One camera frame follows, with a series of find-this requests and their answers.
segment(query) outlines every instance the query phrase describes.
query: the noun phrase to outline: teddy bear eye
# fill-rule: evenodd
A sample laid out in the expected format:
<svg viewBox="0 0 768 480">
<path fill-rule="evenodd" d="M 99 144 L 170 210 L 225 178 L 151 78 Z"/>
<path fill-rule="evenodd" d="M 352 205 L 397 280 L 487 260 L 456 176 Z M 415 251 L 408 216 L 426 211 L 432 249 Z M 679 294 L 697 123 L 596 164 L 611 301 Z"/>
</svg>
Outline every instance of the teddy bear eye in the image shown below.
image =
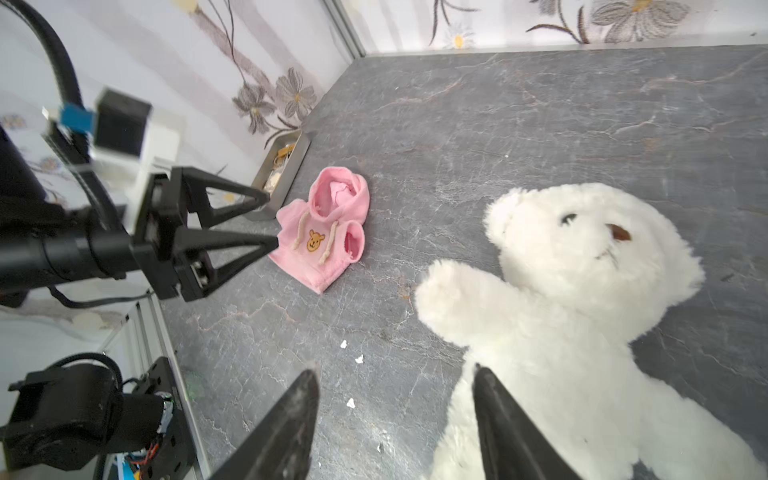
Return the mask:
<svg viewBox="0 0 768 480">
<path fill-rule="evenodd" d="M 574 220 L 576 220 L 576 214 L 568 214 L 565 217 L 562 217 L 560 225 L 570 225 Z"/>
</svg>

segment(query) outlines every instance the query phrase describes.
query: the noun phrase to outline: pink hoodie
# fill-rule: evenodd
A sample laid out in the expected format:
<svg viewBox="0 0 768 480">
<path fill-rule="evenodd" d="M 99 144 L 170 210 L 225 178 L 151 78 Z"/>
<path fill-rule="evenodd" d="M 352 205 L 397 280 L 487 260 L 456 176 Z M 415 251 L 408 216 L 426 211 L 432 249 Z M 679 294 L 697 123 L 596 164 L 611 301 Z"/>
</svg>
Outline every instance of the pink hoodie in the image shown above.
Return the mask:
<svg viewBox="0 0 768 480">
<path fill-rule="evenodd" d="M 277 212 L 283 228 L 274 263 L 315 293 L 322 293 L 360 260 L 370 194 L 366 179 L 344 167 L 327 167 L 310 188 L 309 203 L 294 200 Z"/>
</svg>

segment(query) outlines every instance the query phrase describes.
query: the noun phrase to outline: floral wallpaper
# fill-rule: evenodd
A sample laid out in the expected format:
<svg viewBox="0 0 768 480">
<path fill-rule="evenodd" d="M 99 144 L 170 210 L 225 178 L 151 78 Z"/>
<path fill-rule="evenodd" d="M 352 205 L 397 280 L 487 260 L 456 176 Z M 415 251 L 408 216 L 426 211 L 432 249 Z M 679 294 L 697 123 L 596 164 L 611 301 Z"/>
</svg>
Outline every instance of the floral wallpaper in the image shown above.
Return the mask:
<svg viewBox="0 0 768 480">
<path fill-rule="evenodd" d="M 340 1 L 368 53 L 768 42 L 765 0 Z"/>
<path fill-rule="evenodd" d="M 299 128 L 351 62 L 320 2 L 305 0 L 28 0 L 53 25 L 84 103 L 104 86 L 187 120 L 181 164 L 249 184 L 277 135 Z M 41 107 L 59 104 L 34 36 L 0 10 L 0 121 L 48 192 L 85 204 L 40 138 Z M 111 192 L 119 202 L 121 194 Z M 215 204 L 237 201 L 212 193 Z"/>
</svg>

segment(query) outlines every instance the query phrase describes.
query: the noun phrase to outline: black cable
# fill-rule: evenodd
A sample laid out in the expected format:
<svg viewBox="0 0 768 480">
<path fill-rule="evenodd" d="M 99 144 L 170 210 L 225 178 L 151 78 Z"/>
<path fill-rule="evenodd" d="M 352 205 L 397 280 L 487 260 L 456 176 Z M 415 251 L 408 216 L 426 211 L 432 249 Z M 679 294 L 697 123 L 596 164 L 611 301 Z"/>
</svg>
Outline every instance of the black cable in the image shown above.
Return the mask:
<svg viewBox="0 0 768 480">
<path fill-rule="evenodd" d="M 118 385 L 118 390 L 121 390 L 123 388 L 123 374 L 120 372 L 120 367 L 117 365 L 117 363 L 113 359 L 109 358 L 103 353 L 92 353 L 92 352 L 75 353 L 74 355 L 70 355 L 61 360 L 53 362 L 47 369 L 53 369 L 59 366 L 64 366 L 64 365 L 67 365 L 68 363 L 77 362 L 78 360 L 95 360 L 99 363 L 104 364 L 104 366 L 106 366 L 112 371 L 112 376 L 114 377 L 114 382 L 117 383 Z"/>
<path fill-rule="evenodd" d="M 112 303 L 123 303 L 123 302 L 134 302 L 136 300 L 141 300 L 143 298 L 149 298 L 153 295 L 154 292 L 147 292 L 144 295 L 136 295 L 136 296 L 109 296 L 107 298 L 100 298 L 98 300 L 86 300 L 84 302 L 76 302 L 74 300 L 70 300 L 66 297 L 58 288 L 55 286 L 48 287 L 48 291 L 51 292 L 51 296 L 53 296 L 56 300 L 61 303 L 61 305 L 66 306 L 67 308 L 93 308 L 95 306 L 103 306 L 103 305 L 111 305 Z"/>
<path fill-rule="evenodd" d="M 96 469 L 94 470 L 93 480 L 104 480 L 104 467 L 107 466 L 107 456 L 99 455 L 96 458 Z"/>
<path fill-rule="evenodd" d="M 56 85 L 63 102 L 83 108 L 78 78 L 74 72 L 72 61 L 69 58 L 67 49 L 61 43 L 61 39 L 56 35 L 51 25 L 24 0 L 0 0 L 0 5 L 5 6 L 24 20 L 38 37 L 45 50 L 45 54 L 48 56 L 48 60 L 51 62 L 54 76 L 56 77 Z M 61 132 L 59 132 L 59 135 L 70 148 L 63 147 L 59 141 L 57 144 L 58 148 L 55 147 L 54 150 L 66 164 L 88 163 L 88 137 L 85 134 L 72 132 L 71 142 L 64 138 Z M 91 202 L 91 206 L 97 211 L 99 220 L 104 228 L 106 230 L 122 229 L 118 211 L 95 174 L 93 172 L 76 171 L 72 173 L 85 190 L 88 201 Z"/>
<path fill-rule="evenodd" d="M 61 158 L 68 166 L 74 167 L 70 169 L 70 172 L 82 187 L 91 206 L 96 210 L 96 214 L 104 229 L 122 229 L 118 209 L 115 208 L 112 203 L 109 194 L 104 189 L 104 185 L 102 185 L 98 178 L 96 178 L 96 174 L 92 171 L 77 170 L 77 166 L 87 164 L 88 159 L 82 158 L 80 161 L 75 161 L 75 159 L 81 157 L 80 152 L 69 143 L 58 129 L 55 122 L 50 122 L 48 124 L 48 131 L 43 134 L 43 139 L 45 139 L 45 143 L 51 147 L 59 158 Z"/>
</svg>

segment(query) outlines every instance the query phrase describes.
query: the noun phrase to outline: teddy bear nose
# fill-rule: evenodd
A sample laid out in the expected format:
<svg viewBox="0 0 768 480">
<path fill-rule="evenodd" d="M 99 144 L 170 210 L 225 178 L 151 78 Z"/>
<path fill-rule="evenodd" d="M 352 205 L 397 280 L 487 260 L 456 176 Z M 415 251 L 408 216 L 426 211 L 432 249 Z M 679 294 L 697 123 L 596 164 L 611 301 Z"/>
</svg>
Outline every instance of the teddy bear nose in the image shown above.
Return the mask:
<svg viewBox="0 0 768 480">
<path fill-rule="evenodd" d="M 632 240 L 632 236 L 629 234 L 629 232 L 619 227 L 618 225 L 606 223 L 605 226 L 611 229 L 611 235 L 613 235 L 614 240 L 618 240 L 620 242 Z"/>
</svg>

